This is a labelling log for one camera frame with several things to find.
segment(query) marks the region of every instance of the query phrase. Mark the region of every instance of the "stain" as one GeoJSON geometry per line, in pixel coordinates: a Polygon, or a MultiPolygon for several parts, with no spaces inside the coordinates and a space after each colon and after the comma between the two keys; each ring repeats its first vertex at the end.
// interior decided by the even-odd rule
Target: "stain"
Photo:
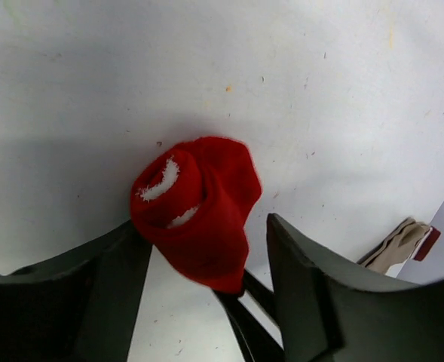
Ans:
{"type": "Polygon", "coordinates": [[[54,63],[54,62],[56,62],[56,60],[58,60],[59,58],[62,58],[62,57],[63,57],[63,55],[61,53],[57,53],[55,56],[51,57],[49,59],[49,61],[54,63]]]}
{"type": "Polygon", "coordinates": [[[4,0],[2,2],[2,5],[4,6],[5,11],[12,18],[14,26],[18,29],[22,29],[22,25],[20,24],[19,14],[16,12],[14,6],[12,5],[12,0],[4,0]]]}
{"type": "Polygon", "coordinates": [[[393,26],[390,26],[389,29],[389,48],[394,49],[394,29],[393,26]]]}

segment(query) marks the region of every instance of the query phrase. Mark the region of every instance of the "black plastic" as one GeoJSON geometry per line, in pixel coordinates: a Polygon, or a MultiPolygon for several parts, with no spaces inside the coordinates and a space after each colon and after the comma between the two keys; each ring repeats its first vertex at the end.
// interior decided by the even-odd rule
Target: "black plastic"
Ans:
{"type": "Polygon", "coordinates": [[[361,267],[278,215],[267,220],[274,292],[243,285],[279,326],[283,349],[237,300],[216,293],[246,362],[440,362],[444,281],[417,286],[361,267]]]}
{"type": "Polygon", "coordinates": [[[0,361],[126,361],[151,249],[127,222],[0,275],[0,361]]]}

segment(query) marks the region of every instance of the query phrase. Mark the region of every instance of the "sock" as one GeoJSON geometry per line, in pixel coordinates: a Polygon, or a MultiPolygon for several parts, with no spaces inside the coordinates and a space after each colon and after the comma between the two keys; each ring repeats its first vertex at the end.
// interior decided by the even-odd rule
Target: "sock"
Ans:
{"type": "Polygon", "coordinates": [[[249,252],[243,226],[261,194],[243,143],[203,137],[175,145],[141,173],[130,213],[178,272],[238,294],[249,252]]]}

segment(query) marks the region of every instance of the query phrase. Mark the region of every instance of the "red sock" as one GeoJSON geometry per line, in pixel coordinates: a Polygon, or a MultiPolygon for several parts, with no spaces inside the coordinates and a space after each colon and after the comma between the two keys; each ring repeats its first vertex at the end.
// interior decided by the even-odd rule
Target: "red sock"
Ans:
{"type": "Polygon", "coordinates": [[[244,144],[204,137],[179,143],[141,173],[131,190],[131,218],[178,272],[237,294],[249,251],[243,226],[261,193],[244,144]],[[174,183],[166,183],[171,177],[174,183]]]}

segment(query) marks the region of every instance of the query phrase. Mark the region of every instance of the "white table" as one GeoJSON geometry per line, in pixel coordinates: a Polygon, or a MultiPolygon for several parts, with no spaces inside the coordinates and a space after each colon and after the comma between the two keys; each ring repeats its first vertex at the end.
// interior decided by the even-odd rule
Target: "white table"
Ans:
{"type": "MultiPolygon", "coordinates": [[[[245,141],[265,217],[357,259],[444,200],[444,2],[0,2],[0,272],[128,217],[181,140],[245,141]]],[[[241,360],[210,292],[154,253],[130,361],[241,360]]]]}

